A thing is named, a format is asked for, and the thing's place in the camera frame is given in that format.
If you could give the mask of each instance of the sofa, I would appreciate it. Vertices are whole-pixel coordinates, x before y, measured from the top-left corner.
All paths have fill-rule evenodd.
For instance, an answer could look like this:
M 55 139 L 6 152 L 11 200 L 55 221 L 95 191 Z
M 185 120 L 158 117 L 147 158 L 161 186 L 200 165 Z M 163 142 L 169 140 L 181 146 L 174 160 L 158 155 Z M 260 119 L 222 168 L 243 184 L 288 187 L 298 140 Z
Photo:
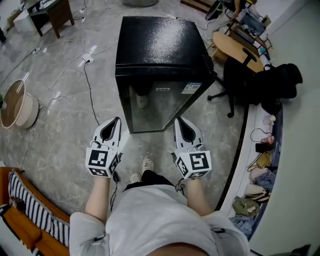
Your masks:
M 24 211 L 9 205 L 23 200 Z M 69 255 L 70 216 L 47 200 L 20 169 L 0 167 L 0 216 L 12 233 L 34 254 Z

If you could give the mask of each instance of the fridge label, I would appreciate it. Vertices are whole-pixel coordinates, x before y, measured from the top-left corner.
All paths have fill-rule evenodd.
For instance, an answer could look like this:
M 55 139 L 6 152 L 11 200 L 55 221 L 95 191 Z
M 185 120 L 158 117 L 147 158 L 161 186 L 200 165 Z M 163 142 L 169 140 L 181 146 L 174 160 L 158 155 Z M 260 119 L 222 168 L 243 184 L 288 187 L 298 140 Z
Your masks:
M 201 85 L 201 82 L 188 82 L 181 94 L 194 94 Z
M 170 91 L 170 88 L 155 88 L 156 91 L 167 92 Z

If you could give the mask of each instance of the orange sofa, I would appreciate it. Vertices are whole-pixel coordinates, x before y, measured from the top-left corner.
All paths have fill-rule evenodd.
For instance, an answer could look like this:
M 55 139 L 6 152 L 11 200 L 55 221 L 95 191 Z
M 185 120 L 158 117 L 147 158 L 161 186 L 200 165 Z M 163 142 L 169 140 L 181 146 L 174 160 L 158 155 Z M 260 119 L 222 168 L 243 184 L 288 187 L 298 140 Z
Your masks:
M 0 167 L 0 206 L 9 204 L 9 172 L 12 167 Z M 66 223 L 70 223 L 70 216 L 55 207 L 48 201 L 29 181 L 25 178 L 20 169 L 14 168 L 24 186 L 30 190 L 36 198 L 44 204 L 53 215 Z M 11 231 L 18 237 L 29 250 L 37 248 L 44 256 L 68 256 L 69 249 L 49 233 L 41 230 L 34 224 L 24 212 L 10 207 L 4 214 L 3 220 Z

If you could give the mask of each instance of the white t-shirt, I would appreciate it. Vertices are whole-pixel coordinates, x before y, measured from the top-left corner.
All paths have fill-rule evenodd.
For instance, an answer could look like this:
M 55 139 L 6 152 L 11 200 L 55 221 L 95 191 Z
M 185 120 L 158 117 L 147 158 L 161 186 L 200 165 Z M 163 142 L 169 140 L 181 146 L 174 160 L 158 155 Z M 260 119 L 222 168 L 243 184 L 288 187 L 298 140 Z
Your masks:
M 194 245 L 209 256 L 249 254 L 247 238 L 224 214 L 200 217 L 170 185 L 126 190 L 106 225 L 80 212 L 70 218 L 71 256 L 145 256 L 174 243 Z

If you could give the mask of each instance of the desk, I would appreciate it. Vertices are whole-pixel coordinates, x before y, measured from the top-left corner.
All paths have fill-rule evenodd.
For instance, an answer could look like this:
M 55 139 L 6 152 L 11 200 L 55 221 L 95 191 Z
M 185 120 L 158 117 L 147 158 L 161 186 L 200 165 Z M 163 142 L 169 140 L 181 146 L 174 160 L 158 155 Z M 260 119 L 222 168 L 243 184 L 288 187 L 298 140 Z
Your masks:
M 244 46 L 232 39 L 231 37 L 221 33 L 221 32 L 214 32 L 213 33 L 213 44 L 216 47 L 216 50 L 211 55 L 211 58 L 214 57 L 219 51 L 224 53 L 227 56 L 230 56 L 237 61 L 243 63 L 245 59 L 247 58 L 247 54 L 243 51 Z M 250 51 L 256 58 L 256 62 L 253 60 L 250 60 L 247 67 L 251 69 L 254 72 L 260 72 L 264 70 L 264 65 L 262 64 L 259 57 L 254 54 L 252 51 Z
M 26 9 L 41 37 L 43 36 L 41 28 L 49 21 L 58 39 L 60 38 L 58 29 L 63 24 L 67 21 L 70 21 L 72 26 L 75 24 L 68 0 L 55 0 L 43 9 L 39 9 L 39 6 L 40 0 L 28 0 Z

